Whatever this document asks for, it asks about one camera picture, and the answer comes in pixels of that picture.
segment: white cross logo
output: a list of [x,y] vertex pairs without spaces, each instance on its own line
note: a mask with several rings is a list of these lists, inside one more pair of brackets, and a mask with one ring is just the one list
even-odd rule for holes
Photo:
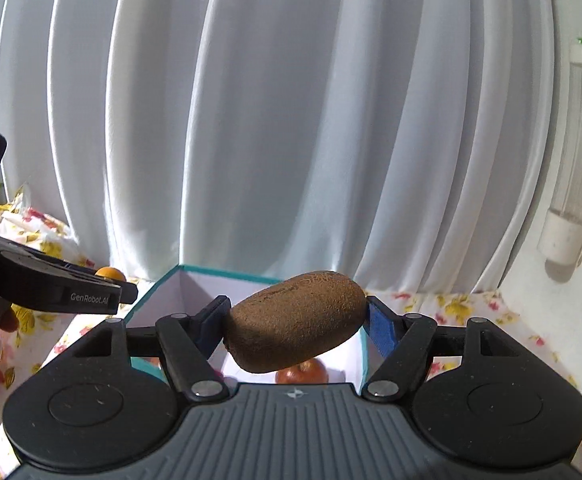
[[306,394],[302,390],[298,390],[297,388],[294,388],[293,390],[287,392],[285,395],[290,397],[291,399],[295,400],[295,399],[299,399],[302,396],[305,396]]

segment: white curtain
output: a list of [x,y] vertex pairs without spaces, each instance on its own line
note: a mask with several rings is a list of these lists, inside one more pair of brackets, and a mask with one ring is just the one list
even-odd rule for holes
[[550,0],[0,0],[4,183],[140,277],[494,288],[553,54]]

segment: gray ribbed panel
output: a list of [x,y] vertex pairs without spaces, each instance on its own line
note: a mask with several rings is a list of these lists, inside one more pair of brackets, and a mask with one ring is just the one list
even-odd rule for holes
[[72,478],[582,480],[565,465],[504,475],[449,462],[418,439],[400,410],[361,400],[348,384],[298,388],[243,384],[227,402],[191,410],[161,450],[133,465],[88,477],[25,466],[9,480]]

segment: fuzzy brown skin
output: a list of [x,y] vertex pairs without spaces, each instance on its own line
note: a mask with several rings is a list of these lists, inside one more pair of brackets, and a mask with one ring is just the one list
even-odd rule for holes
[[366,313],[365,293],[353,280],[308,272],[234,306],[225,319],[225,346],[243,370],[274,372],[344,343]]

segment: white wall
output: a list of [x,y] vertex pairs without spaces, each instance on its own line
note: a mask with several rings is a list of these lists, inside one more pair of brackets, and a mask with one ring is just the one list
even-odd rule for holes
[[554,0],[554,3],[556,40],[559,41],[556,63],[560,69],[559,94],[554,99],[554,106],[558,105],[554,145],[549,146],[548,173],[538,209],[502,283],[502,293],[507,304],[558,351],[582,390],[582,264],[569,281],[558,283],[548,276],[545,259],[536,248],[560,162],[569,81],[568,47],[576,37],[582,36],[582,0]]

